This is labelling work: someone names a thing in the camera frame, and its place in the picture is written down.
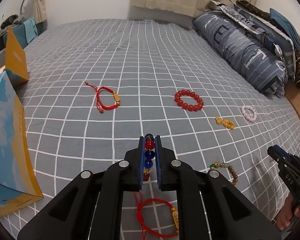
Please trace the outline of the person's right hand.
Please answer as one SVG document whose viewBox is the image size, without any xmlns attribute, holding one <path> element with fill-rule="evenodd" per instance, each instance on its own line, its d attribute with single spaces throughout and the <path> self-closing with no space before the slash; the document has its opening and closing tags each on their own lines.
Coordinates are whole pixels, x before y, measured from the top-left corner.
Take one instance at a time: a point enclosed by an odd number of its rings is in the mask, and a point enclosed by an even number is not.
<svg viewBox="0 0 300 240">
<path fill-rule="evenodd" d="M 276 217 L 276 226 L 279 230 L 283 230 L 290 225 L 293 216 L 300 218 L 300 205 L 295 207 L 296 201 L 291 193 L 287 196 L 282 209 Z"/>
</svg>

